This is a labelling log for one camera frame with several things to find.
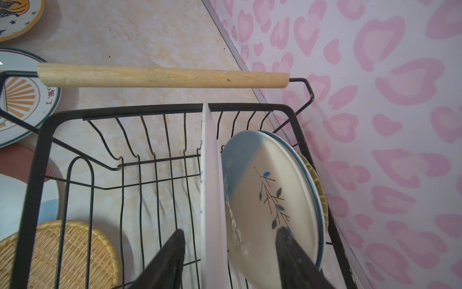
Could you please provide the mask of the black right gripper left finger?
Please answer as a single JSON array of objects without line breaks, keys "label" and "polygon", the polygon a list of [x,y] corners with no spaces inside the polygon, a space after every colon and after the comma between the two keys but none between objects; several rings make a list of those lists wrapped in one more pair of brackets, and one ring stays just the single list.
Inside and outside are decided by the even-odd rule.
[{"label": "black right gripper left finger", "polygon": [[185,258],[184,231],[176,230],[130,289],[179,289]]}]

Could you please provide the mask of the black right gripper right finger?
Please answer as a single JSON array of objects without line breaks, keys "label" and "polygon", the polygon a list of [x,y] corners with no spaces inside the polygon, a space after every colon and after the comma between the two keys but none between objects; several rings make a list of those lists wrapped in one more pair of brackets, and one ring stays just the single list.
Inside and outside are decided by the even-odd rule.
[{"label": "black right gripper right finger", "polygon": [[276,252],[283,289],[334,289],[286,227],[277,230]]}]

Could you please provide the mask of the white grid pattern plate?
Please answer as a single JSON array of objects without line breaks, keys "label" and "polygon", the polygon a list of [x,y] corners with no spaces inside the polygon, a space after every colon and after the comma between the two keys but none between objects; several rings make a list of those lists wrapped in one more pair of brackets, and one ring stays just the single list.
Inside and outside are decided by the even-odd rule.
[{"label": "white grid pattern plate", "polygon": [[201,269],[203,289],[229,289],[225,193],[220,149],[210,105],[202,108],[200,144]]}]

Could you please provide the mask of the tan woven bamboo tray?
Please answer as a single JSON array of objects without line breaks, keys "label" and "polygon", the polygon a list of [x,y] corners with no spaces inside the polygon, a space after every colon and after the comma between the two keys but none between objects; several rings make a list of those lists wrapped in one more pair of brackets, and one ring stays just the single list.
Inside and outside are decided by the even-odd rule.
[{"label": "tan woven bamboo tray", "polygon": [[[53,289],[62,221],[37,225],[29,289]],[[109,239],[97,228],[67,221],[60,267],[61,289],[112,289],[120,283],[119,261]]]}]

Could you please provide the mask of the cream and blue plate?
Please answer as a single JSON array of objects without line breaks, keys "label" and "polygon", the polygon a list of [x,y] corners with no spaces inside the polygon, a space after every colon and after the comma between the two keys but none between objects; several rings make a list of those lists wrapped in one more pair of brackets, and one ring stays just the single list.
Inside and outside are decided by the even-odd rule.
[{"label": "cream and blue plate", "polygon": [[288,229],[314,265],[318,253],[315,206],[303,172],[284,147],[261,131],[234,135],[221,159],[232,260],[255,288],[279,289],[279,228]]}]

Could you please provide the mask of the black wire dish rack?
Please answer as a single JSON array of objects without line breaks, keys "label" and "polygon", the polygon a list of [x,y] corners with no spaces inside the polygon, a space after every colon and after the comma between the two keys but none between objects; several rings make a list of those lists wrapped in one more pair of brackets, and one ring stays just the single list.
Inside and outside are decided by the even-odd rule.
[{"label": "black wire dish rack", "polygon": [[[57,220],[62,221],[54,289],[60,289],[65,227],[71,220],[97,228],[114,246],[120,283],[113,289],[129,289],[172,234],[183,230],[180,289],[202,289],[200,144],[205,103],[215,121],[220,155],[239,132],[266,131],[313,165],[299,112],[283,104],[193,101],[69,110],[50,115],[39,128],[1,110],[3,120],[37,136],[19,230],[1,241],[1,287],[28,289],[43,185],[49,178],[58,183]],[[341,277],[355,288],[333,225],[326,231],[326,249],[334,250]],[[227,262],[230,289],[255,289],[228,246]]]}]

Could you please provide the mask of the green woven bamboo tray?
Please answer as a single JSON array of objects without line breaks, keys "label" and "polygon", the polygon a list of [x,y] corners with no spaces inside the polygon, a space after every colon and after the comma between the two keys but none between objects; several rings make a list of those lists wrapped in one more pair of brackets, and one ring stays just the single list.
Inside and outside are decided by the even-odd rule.
[{"label": "green woven bamboo tray", "polygon": [[307,167],[311,177],[314,180],[316,189],[318,191],[318,195],[320,197],[321,205],[322,205],[322,211],[323,211],[323,214],[324,214],[325,229],[326,229],[326,231],[328,231],[328,203],[327,203],[326,196],[324,194],[324,190],[323,190],[322,185],[321,185],[321,181],[320,181],[315,169],[313,168],[313,166],[310,164],[310,162],[308,162],[308,159],[303,154],[301,154],[300,152],[298,152],[298,155],[303,160],[303,162],[304,162],[305,166]]}]

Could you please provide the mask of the large pastel colour-block plate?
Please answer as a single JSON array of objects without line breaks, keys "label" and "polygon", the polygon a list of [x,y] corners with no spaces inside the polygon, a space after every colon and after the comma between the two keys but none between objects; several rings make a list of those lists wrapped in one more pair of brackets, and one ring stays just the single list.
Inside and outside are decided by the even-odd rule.
[{"label": "large pastel colour-block plate", "polygon": [[[18,232],[34,152],[21,144],[1,148],[1,239]],[[60,208],[58,183],[45,179],[38,223],[57,220]]]}]

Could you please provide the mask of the orange sunburst green-rim plate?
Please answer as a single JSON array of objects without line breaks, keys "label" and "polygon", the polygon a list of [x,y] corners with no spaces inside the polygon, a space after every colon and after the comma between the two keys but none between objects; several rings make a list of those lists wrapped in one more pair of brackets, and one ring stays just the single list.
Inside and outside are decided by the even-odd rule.
[{"label": "orange sunburst green-rim plate", "polygon": [[[36,72],[46,60],[20,49],[1,49],[1,72]],[[38,78],[9,77],[1,85],[1,110],[39,128],[60,102],[61,88],[48,87]]]}]

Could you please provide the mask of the star pattern character plate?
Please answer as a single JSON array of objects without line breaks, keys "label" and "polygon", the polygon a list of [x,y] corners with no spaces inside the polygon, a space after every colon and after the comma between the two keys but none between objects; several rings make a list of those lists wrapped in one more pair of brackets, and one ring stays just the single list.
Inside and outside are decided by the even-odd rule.
[{"label": "star pattern character plate", "polygon": [[44,0],[1,0],[1,42],[17,38],[41,18]]}]

